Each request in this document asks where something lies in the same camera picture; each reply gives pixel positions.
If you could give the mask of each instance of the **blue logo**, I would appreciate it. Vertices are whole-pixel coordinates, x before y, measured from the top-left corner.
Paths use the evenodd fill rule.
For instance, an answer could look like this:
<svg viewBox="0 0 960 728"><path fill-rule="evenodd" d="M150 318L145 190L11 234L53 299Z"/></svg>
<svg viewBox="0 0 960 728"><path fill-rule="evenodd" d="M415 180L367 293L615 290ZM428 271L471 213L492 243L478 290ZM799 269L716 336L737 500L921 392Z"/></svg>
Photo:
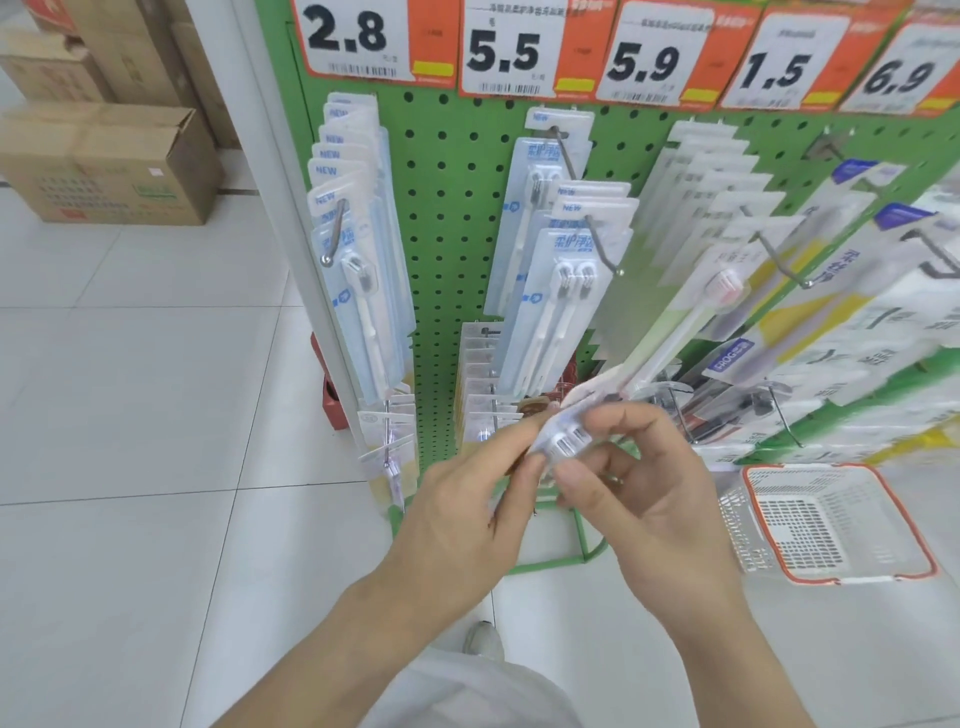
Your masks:
<svg viewBox="0 0 960 728"><path fill-rule="evenodd" d="M707 368L718 374L721 372L726 372L734 361L739 359L753 347L754 342L750 341L749 339L737 339L730 344L723 354L714 359Z"/></svg>

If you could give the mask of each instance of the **orange price label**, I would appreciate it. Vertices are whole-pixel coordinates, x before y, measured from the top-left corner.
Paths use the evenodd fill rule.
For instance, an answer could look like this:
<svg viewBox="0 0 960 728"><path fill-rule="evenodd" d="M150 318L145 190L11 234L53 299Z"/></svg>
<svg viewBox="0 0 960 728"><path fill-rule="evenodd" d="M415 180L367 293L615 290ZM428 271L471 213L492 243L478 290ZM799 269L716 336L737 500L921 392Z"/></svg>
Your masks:
<svg viewBox="0 0 960 728"><path fill-rule="evenodd" d="M841 111L937 116L960 101L960 18L912 13Z"/></svg>
<svg viewBox="0 0 960 728"><path fill-rule="evenodd" d="M712 109L760 13L754 5L628 0L620 8L596 100Z"/></svg>
<svg viewBox="0 0 960 728"><path fill-rule="evenodd" d="M615 14L614 0L464 0L461 93L592 99Z"/></svg>
<svg viewBox="0 0 960 728"><path fill-rule="evenodd" d="M832 109L898 14L883 7L769 6L720 106Z"/></svg>
<svg viewBox="0 0 960 728"><path fill-rule="evenodd" d="M452 88L459 7L444 0L291 0L314 76Z"/></svg>

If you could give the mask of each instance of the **cardboard box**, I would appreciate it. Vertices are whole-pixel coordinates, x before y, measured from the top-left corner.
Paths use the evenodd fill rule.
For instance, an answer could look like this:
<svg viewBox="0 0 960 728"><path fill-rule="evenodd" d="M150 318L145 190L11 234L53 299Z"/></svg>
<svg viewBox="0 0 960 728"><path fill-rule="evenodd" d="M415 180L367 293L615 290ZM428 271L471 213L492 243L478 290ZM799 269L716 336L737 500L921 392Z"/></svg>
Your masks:
<svg viewBox="0 0 960 728"><path fill-rule="evenodd" d="M240 139L233 128L230 113L227 111L227 102L220 94L220 87L213 77L210 61L206 59L204 47L200 43L200 36L192 23L174 23L172 26L174 39L180 48L183 62L190 72L194 90L200 97L204 107L206 120L210 123L213 137L217 144L226 149L240 149Z"/></svg>
<svg viewBox="0 0 960 728"><path fill-rule="evenodd" d="M77 34L77 26L60 0L23 0L23 4L41 31L65 36Z"/></svg>
<svg viewBox="0 0 960 728"><path fill-rule="evenodd" d="M190 9L186 7L186 0L163 0L171 23L192 23Z"/></svg>
<svg viewBox="0 0 960 728"><path fill-rule="evenodd" d="M224 169L193 109L30 102L0 119L0 174L47 222L202 225Z"/></svg>
<svg viewBox="0 0 960 728"><path fill-rule="evenodd" d="M96 62L75 38L8 30L0 36L0 67L31 101L114 101Z"/></svg>
<svg viewBox="0 0 960 728"><path fill-rule="evenodd" d="M156 0L63 2L119 102L200 107Z"/></svg>

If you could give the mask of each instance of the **shoe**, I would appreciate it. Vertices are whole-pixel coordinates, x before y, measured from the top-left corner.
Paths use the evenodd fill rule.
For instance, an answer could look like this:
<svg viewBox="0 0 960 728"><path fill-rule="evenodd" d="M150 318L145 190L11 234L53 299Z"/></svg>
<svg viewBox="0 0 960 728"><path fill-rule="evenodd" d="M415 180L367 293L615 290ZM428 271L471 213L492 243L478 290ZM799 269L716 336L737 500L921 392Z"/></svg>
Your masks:
<svg viewBox="0 0 960 728"><path fill-rule="evenodd" d="M503 642L496 632L496 627L488 621L478 621L467 632L464 640L464 654L486 657L498 663L505 661Z"/></svg>

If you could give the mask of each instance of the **white tile floor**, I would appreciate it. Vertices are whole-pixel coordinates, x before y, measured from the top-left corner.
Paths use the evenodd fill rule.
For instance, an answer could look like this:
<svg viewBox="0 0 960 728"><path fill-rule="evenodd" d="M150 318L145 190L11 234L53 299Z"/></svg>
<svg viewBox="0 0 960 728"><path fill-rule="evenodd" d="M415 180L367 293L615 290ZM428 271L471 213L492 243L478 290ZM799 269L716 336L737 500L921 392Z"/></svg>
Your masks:
<svg viewBox="0 0 960 728"><path fill-rule="evenodd" d="M320 409L309 324L256 197L202 229L58 227L0 189L0 725L204 728L390 543ZM952 479L898 476L960 575ZM522 561L568 553L543 512ZM960 591L752 584L823 728L960 728ZM587 726L696 724L607 553L505 579L473 619Z"/></svg>

